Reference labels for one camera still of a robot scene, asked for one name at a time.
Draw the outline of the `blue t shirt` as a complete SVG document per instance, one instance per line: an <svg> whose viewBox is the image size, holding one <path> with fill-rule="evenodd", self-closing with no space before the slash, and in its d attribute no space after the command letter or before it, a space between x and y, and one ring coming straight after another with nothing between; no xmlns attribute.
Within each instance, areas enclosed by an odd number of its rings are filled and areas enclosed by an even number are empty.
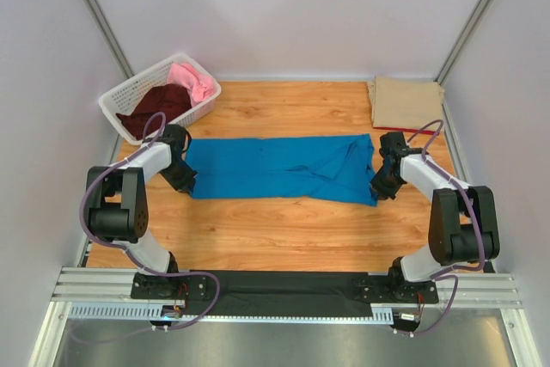
<svg viewBox="0 0 550 367"><path fill-rule="evenodd" d="M370 135L196 139L186 153L198 172L195 199L309 197L377 206Z"/></svg>

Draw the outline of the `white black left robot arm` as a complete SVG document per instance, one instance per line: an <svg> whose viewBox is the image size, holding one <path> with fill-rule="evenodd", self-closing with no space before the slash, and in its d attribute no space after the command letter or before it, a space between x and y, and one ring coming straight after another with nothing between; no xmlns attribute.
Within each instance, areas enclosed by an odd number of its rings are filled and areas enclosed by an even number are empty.
<svg viewBox="0 0 550 367"><path fill-rule="evenodd" d="M168 125L124 161L92 167L79 207L87 237L122 251L143 274L175 277L174 255L149 229L146 184L159 174L176 192L191 193L197 172L184 160L191 142L186 128Z"/></svg>

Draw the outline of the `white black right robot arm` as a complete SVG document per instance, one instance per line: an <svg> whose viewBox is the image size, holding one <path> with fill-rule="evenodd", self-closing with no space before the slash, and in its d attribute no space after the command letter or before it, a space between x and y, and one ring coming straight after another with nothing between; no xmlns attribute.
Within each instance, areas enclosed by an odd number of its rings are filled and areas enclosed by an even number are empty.
<svg viewBox="0 0 550 367"><path fill-rule="evenodd" d="M478 271L500 253L495 200L487 186L473 186L442 169L402 132L380 137L382 165L370 183L376 200L395 199L406 184L431 202L428 242L388 269L395 286L425 283L454 270Z"/></svg>

